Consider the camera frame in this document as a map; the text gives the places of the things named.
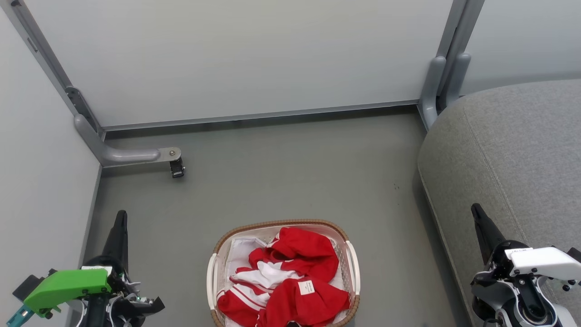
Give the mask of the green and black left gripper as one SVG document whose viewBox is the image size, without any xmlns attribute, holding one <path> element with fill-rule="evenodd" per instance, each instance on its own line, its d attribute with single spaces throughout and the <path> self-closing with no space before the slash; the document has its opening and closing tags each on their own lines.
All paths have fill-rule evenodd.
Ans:
<svg viewBox="0 0 581 327">
<path fill-rule="evenodd" d="M 74 299 L 85 299 L 90 295 L 129 295 L 138 292 L 138 284 L 131 282 L 124 263 L 128 263 L 128 215 L 118 211 L 115 222 L 108 233 L 102 255 L 87 261 L 81 268 L 60 270 L 45 279 L 41 287 L 52 294 L 45 304 L 23 303 L 28 309 L 47 318 L 52 310 Z"/>
</svg>

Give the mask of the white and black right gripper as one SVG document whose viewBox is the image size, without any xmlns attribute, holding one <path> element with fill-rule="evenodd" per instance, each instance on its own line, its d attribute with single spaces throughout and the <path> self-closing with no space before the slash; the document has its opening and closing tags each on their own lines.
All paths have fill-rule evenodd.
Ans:
<svg viewBox="0 0 581 327">
<path fill-rule="evenodd" d="M 581 250 L 523 247 L 516 241 L 504 242 L 506 238 L 479 203 L 471 205 L 471 213 L 482 261 L 488 262 L 495 278 L 547 277 L 581 283 Z"/>
</svg>

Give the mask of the grey fabric sofa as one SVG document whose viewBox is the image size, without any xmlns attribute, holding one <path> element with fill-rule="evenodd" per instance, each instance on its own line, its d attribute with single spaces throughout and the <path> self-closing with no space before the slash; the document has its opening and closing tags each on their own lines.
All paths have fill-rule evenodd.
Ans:
<svg viewBox="0 0 581 327">
<path fill-rule="evenodd" d="M 471 206 L 507 239 L 581 251 L 581 79 L 488 89 L 448 106 L 427 132 L 419 177 L 468 314 L 484 268 Z"/>
</svg>

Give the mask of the grey partition foot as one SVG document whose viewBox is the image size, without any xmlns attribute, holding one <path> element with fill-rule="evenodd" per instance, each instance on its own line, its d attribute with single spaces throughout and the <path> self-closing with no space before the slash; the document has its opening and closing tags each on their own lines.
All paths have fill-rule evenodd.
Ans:
<svg viewBox="0 0 581 327">
<path fill-rule="evenodd" d="M 182 158 L 182 151 L 177 147 L 157 149 L 117 149 L 111 147 L 100 139 L 98 133 L 81 114 L 74 117 L 74 126 L 81 139 L 104 168 L 172 162 Z"/>
</svg>

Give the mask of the white cloth garment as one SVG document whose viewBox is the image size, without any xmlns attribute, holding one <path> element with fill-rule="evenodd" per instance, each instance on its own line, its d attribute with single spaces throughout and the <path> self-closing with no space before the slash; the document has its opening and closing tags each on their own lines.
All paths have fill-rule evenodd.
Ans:
<svg viewBox="0 0 581 327">
<path fill-rule="evenodd" d="M 242 284 L 256 293 L 273 292 L 279 284 L 287 279 L 299 280 L 303 276 L 297 271 L 282 269 L 282 263 L 265 262 L 259 259 L 257 263 L 250 262 L 250 254 L 254 250 L 268 249 L 268 244 L 254 237 L 235 238 L 231 242 L 230 252 L 226 259 L 226 277 L 233 284 Z"/>
</svg>

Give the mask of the grey double partition post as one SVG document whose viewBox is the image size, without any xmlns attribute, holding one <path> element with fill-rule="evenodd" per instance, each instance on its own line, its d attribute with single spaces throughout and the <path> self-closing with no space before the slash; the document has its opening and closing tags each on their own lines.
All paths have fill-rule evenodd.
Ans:
<svg viewBox="0 0 581 327">
<path fill-rule="evenodd" d="M 453 0 L 437 56 L 431 59 L 417 108 L 426 130 L 459 99 L 471 54 L 466 47 L 485 0 Z"/>
</svg>

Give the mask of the grey partition bottom rail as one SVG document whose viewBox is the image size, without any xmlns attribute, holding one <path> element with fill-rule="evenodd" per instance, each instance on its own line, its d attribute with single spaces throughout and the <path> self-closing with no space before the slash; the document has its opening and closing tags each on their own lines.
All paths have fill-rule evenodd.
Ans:
<svg viewBox="0 0 581 327">
<path fill-rule="evenodd" d="M 327 114 L 336 112 L 346 112 L 351 110 L 368 110 L 368 109 L 390 108 L 395 106 L 418 105 L 419 102 L 420 102 L 419 99 L 413 99 L 408 101 L 379 102 L 374 104 L 363 104 L 363 105 L 347 105 L 317 109 L 287 110 L 272 113 L 239 114 L 235 116 L 212 117 L 201 119 L 181 119 L 173 121 L 152 122 L 147 124 L 123 124 L 123 125 L 104 126 L 103 130 L 104 132 L 123 132 L 127 130 L 137 130 L 137 129 L 168 128 L 172 126 L 189 126 L 196 124 L 213 124 L 249 119 L 270 119 L 288 116 L 301 116 L 305 114 Z"/>
</svg>

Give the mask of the grey partition post with bracket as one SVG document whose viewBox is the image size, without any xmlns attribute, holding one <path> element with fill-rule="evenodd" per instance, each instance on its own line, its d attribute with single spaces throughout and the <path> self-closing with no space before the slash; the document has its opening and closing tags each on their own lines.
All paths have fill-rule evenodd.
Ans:
<svg viewBox="0 0 581 327">
<path fill-rule="evenodd" d="M 0 0 L 0 7 L 5 11 L 33 55 L 40 59 L 39 63 L 46 65 L 45 73 L 48 77 L 54 78 L 53 83 L 56 89 L 64 91 L 67 101 L 70 102 L 71 112 L 85 117 L 100 139 L 104 139 L 106 135 L 104 129 L 100 126 L 83 93 L 73 85 L 25 0 Z"/>
</svg>

